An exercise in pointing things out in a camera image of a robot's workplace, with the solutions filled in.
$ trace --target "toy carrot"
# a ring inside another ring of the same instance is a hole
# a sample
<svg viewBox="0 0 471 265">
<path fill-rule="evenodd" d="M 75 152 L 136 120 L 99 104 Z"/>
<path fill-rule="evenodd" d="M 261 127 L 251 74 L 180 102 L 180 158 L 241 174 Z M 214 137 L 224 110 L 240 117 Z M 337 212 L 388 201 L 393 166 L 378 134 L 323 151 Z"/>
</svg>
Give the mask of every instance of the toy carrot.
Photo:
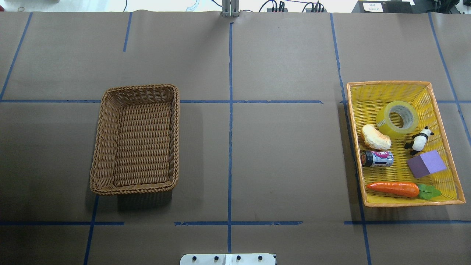
<svg viewBox="0 0 471 265">
<path fill-rule="evenodd" d="M 413 182 L 374 182 L 366 186 L 375 191 L 392 193 L 405 197 L 419 197 L 422 199 L 431 199 L 441 195 L 441 192 L 434 186 L 425 184 L 416 185 Z"/>
</svg>

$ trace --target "orange carrot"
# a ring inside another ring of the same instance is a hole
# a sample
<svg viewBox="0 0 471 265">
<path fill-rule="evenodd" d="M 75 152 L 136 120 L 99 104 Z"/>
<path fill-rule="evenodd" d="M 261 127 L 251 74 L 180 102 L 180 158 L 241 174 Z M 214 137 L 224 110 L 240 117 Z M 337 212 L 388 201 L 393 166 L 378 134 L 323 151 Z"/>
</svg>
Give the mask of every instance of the orange carrot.
<svg viewBox="0 0 471 265">
<path fill-rule="evenodd" d="M 374 182 L 366 186 L 369 189 L 392 193 L 406 197 L 419 195 L 419 187 L 412 182 Z"/>
</svg>

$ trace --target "table surface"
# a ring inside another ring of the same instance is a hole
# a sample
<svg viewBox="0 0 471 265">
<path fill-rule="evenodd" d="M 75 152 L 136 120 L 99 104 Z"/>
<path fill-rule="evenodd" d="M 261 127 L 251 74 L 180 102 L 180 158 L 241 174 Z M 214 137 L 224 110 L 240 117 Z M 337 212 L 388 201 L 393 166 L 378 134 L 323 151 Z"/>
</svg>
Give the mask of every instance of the table surface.
<svg viewBox="0 0 471 265">
<path fill-rule="evenodd" d="M 279 264 L 471 264 L 471 204 L 368 208 L 347 82 L 432 83 L 465 196 L 471 16 L 0 13 L 0 263 L 178 264 L 276 253 Z M 89 190 L 100 98 L 180 90 L 171 202 Z"/>
</svg>

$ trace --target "metal bracket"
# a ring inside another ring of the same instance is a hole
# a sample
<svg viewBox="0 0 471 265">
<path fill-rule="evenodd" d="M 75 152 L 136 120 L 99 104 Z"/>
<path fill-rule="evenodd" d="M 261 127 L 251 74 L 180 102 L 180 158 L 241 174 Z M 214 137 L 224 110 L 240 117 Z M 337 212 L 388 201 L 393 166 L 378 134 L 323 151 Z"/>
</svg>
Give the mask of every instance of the metal bracket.
<svg viewBox="0 0 471 265">
<path fill-rule="evenodd" d="M 180 265 L 276 265 L 276 254 L 186 254 Z"/>
<path fill-rule="evenodd" d="M 222 0 L 221 16 L 238 17 L 239 14 L 239 0 Z"/>
</svg>

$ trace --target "can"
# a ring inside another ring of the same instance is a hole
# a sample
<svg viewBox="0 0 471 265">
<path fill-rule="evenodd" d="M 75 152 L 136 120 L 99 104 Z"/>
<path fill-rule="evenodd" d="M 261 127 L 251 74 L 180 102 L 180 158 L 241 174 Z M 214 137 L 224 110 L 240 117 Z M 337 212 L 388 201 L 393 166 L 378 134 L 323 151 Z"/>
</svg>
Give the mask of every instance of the can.
<svg viewBox="0 0 471 265">
<path fill-rule="evenodd" d="M 394 157 L 389 151 L 363 151 L 360 155 L 362 166 L 392 166 Z"/>
</svg>

